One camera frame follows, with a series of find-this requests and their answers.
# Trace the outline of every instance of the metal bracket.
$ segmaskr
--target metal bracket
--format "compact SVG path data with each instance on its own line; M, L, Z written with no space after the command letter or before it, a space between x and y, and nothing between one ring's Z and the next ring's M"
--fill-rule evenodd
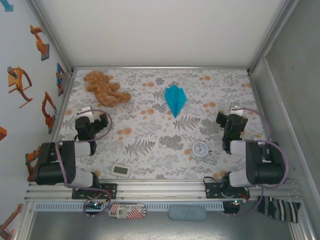
M116 183L100 183L100 186L103 190L107 190L110 195L111 199L116 199L117 196L117 184ZM90 197L84 195L81 190L73 189L72 190L72 199L75 200L90 200ZM107 199L107 194L101 194L99 197L95 198L96 200L99 199Z
M207 199L249 199L250 193L244 187L237 187L237 192L232 196L226 196L222 193L221 183L206 182L205 183L205 196Z

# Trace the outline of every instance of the digital thermometer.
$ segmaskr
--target digital thermometer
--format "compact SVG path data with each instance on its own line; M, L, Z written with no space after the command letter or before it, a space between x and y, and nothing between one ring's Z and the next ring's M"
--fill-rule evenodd
M111 174L117 177L129 178L131 174L131 167L120 164L114 164L112 166Z

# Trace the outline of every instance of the clock face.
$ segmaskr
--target clock face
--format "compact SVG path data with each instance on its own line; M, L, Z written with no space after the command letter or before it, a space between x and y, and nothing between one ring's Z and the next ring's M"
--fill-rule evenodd
M202 142L197 142L194 146L193 146L193 151L195 154L197 154L198 156L205 156L208 153L208 147L207 145L205 145Z

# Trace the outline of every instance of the blue paper crane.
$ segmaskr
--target blue paper crane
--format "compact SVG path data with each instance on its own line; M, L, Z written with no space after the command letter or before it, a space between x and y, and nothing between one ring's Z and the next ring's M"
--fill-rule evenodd
M165 90L164 98L173 116L176 118L187 101L184 90L173 85Z

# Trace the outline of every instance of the blue sponge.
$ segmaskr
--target blue sponge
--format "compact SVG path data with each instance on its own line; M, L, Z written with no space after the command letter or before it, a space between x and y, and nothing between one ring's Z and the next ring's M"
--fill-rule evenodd
M203 222L207 212L203 206L171 205L169 218L173 221Z

